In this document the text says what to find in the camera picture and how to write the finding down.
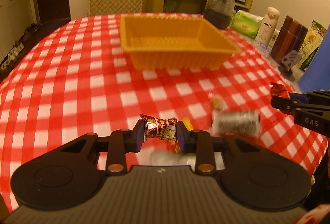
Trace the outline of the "yellow candy wrapper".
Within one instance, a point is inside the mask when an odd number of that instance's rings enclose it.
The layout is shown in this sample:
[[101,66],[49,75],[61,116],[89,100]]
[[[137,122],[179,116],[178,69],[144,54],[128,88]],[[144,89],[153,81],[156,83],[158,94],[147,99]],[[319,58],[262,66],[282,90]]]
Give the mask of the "yellow candy wrapper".
[[191,130],[194,129],[194,127],[193,127],[191,121],[189,120],[189,118],[183,118],[182,122],[184,123],[187,130],[191,131]]

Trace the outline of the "red candy wrapper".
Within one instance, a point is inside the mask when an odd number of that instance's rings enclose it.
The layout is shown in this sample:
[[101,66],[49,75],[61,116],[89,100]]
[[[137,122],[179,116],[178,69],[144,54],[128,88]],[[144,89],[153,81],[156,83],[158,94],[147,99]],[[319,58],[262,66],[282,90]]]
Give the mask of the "red candy wrapper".
[[286,99],[290,97],[285,86],[275,82],[270,83],[270,94],[272,97],[279,96]]

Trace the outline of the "red brown candy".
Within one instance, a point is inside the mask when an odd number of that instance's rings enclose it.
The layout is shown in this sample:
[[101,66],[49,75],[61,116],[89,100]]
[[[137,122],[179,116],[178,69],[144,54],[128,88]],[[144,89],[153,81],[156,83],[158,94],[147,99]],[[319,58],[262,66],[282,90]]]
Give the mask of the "red brown candy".
[[175,117],[162,119],[154,116],[141,114],[144,121],[144,140],[159,139],[176,141],[176,125]]

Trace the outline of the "clear brown candy packet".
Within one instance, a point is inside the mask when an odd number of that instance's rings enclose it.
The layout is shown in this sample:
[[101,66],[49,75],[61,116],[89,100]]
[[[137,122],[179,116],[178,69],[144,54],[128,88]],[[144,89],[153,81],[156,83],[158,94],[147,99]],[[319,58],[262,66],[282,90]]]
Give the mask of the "clear brown candy packet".
[[211,100],[211,107],[213,110],[217,110],[217,111],[225,110],[226,104],[220,96],[214,95],[210,98],[210,100]]

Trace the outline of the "blue plastic container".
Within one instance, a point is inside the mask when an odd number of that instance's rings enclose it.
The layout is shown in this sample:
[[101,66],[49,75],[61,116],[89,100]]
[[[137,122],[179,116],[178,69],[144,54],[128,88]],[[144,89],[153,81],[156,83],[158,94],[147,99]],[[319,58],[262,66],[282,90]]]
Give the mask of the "blue plastic container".
[[308,69],[298,80],[302,93],[329,90],[330,87],[330,34],[329,27]]

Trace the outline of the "blue white small box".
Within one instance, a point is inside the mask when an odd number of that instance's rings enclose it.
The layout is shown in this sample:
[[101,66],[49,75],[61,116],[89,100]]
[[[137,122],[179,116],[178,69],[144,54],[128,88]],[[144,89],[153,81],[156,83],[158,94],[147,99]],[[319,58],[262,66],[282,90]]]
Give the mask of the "blue white small box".
[[269,45],[265,45],[259,41],[254,41],[253,44],[263,56],[268,56],[271,53],[272,48]]

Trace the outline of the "brown metallic thermos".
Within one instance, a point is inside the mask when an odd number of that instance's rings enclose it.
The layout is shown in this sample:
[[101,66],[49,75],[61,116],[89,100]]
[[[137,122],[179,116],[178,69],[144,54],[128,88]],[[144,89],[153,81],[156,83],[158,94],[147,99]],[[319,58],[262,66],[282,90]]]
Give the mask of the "brown metallic thermos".
[[292,50],[298,52],[307,32],[308,28],[290,16],[286,16],[270,53],[272,59],[280,64],[282,58]]

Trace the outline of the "sunflower seed bag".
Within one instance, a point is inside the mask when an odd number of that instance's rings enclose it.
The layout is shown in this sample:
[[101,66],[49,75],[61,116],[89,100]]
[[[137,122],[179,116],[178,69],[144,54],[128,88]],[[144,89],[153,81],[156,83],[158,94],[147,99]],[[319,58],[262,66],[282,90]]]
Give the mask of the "sunflower seed bag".
[[296,66],[303,72],[305,72],[310,66],[326,32],[326,28],[324,28],[320,23],[315,20],[312,21],[312,25],[308,29],[302,47],[299,51],[299,55],[302,59],[296,64]]

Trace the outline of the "white miffy bottle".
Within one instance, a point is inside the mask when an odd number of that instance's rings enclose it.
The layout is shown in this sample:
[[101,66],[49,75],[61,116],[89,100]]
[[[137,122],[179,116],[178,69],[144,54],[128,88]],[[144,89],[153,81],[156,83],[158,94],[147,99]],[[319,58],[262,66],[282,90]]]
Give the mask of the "white miffy bottle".
[[279,10],[275,9],[274,7],[267,8],[267,13],[261,21],[257,36],[255,38],[256,42],[262,43],[264,45],[269,44],[276,29],[279,17]]

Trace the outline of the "red white checkered tablecloth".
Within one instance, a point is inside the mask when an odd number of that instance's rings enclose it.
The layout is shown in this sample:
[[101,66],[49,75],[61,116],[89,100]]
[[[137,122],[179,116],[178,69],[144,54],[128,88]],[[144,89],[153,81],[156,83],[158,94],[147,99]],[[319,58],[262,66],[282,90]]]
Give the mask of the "red white checkered tablecloth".
[[327,139],[294,124],[270,104],[279,72],[252,43],[227,29],[241,49],[218,70],[136,71],[123,53],[117,15],[74,20],[40,41],[1,82],[1,195],[17,207],[13,172],[83,134],[131,129],[141,114],[187,118],[196,129],[210,126],[209,94],[227,110],[256,110],[262,133],[257,144],[314,173]]

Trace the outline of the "green tissue pack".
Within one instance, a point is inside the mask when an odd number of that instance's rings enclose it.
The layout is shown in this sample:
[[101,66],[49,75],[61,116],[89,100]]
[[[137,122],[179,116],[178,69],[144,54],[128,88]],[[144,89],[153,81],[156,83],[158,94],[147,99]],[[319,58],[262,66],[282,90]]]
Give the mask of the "green tissue pack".
[[263,17],[238,10],[230,23],[230,28],[251,39],[255,39]]

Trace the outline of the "orange plastic tray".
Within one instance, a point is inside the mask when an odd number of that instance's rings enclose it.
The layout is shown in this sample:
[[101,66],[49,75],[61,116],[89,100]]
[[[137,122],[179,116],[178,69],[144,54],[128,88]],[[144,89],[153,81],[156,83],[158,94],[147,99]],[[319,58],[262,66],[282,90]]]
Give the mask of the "orange plastic tray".
[[120,41],[136,70],[217,70],[241,50],[203,18],[172,15],[126,15]]

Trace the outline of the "dark glass jar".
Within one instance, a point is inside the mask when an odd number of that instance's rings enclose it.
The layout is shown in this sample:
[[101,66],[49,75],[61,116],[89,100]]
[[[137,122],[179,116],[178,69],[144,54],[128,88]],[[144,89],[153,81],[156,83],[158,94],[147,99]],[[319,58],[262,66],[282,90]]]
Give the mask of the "dark glass jar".
[[218,29],[226,29],[234,14],[235,0],[207,0],[203,16]]

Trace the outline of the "white storage cabinet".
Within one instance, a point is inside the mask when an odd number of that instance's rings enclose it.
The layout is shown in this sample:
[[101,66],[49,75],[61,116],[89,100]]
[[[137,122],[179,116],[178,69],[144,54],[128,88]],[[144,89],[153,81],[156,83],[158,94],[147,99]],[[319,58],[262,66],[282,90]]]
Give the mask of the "white storage cabinet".
[[1,60],[32,23],[30,0],[1,0]]

